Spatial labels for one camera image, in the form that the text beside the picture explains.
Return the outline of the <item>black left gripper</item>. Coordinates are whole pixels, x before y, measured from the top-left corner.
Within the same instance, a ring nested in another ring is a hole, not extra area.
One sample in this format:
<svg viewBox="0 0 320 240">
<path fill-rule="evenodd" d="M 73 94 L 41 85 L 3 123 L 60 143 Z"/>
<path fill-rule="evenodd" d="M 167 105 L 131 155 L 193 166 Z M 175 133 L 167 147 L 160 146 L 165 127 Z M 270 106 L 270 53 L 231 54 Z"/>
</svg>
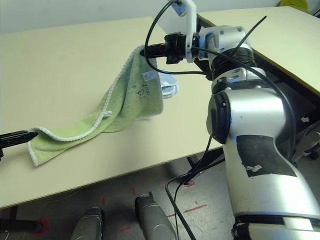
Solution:
<svg viewBox="0 0 320 240">
<path fill-rule="evenodd" d="M 0 135 L 0 161 L 4 157 L 4 148 L 27 143 L 38 135 L 37 132 L 20 130 Z"/>
</svg>

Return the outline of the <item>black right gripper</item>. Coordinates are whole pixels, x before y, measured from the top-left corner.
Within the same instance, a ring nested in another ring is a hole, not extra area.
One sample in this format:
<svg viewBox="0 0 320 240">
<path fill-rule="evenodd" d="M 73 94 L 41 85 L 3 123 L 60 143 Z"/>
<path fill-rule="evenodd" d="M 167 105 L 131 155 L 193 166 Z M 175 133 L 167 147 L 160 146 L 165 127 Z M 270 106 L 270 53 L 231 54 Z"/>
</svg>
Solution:
<svg viewBox="0 0 320 240">
<path fill-rule="evenodd" d="M 178 64 L 186 57 L 186 35 L 181 32 L 170 33 L 164 37 L 165 43 L 145 47 L 147 58 L 166 57 L 168 65 Z"/>
</svg>

